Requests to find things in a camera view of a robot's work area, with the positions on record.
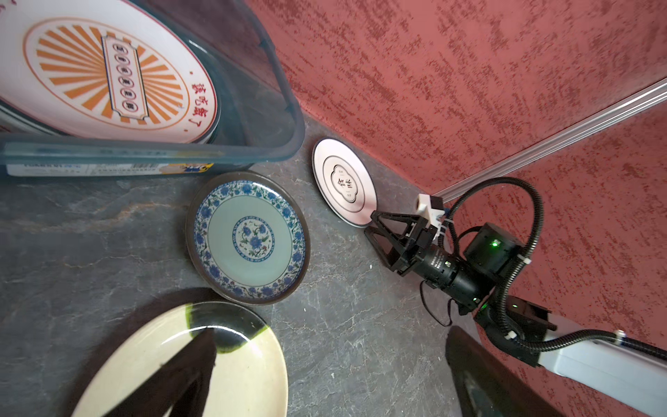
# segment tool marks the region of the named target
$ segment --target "white plate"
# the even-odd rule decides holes
[[[280,344],[262,318],[230,302],[186,304],[150,321],[104,363],[72,416],[105,415],[207,327],[214,328],[218,354],[203,415],[285,417]]]
[[[0,13],[0,99],[79,137],[188,143],[210,135],[209,74],[126,1],[20,0]]]
[[[335,139],[319,141],[313,150],[315,180],[329,207],[347,223],[364,228],[378,209],[375,187],[364,163]]]

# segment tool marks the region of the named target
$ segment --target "small white plate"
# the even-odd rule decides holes
[[[285,417],[287,368],[275,334],[257,314],[230,302],[176,307],[130,336],[104,363],[72,417],[102,417],[202,329],[217,348],[203,415]]]
[[[325,138],[313,150],[315,180],[329,207],[345,222],[364,228],[378,208],[373,181],[364,163],[344,143]]]

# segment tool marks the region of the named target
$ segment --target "white wall molding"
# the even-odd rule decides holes
[[[629,117],[640,113],[656,104],[667,100],[667,78],[658,81],[638,92],[631,95],[625,100],[607,107],[606,109],[595,113],[587,119],[579,123],[563,129],[562,131],[551,135],[546,139],[535,143],[533,146],[527,147],[521,152],[491,165],[458,183],[439,191],[435,195],[442,197],[444,201],[450,201],[468,191],[476,184],[495,177],[502,177],[512,171],[516,171],[521,167],[535,162],[551,153],[559,151],[566,146],[589,137],[599,131],[606,129],[620,121],[624,121]]]

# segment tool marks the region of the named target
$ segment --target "blue and white porcelain plate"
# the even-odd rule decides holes
[[[268,304],[300,283],[309,252],[305,220],[277,184],[254,173],[224,174],[193,204],[188,246],[195,266],[220,294]]]

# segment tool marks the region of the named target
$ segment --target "red textured wall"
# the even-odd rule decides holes
[[[624,329],[667,349],[667,103],[512,175],[538,189],[546,217],[533,262],[510,293],[587,328]],[[532,204],[515,190],[497,186],[471,197],[457,229],[492,222],[525,241]],[[462,247],[470,240],[466,236]],[[568,416],[643,415],[575,381],[525,366],[483,339]]]
[[[667,76],[664,0],[247,0],[303,108],[428,192]]]

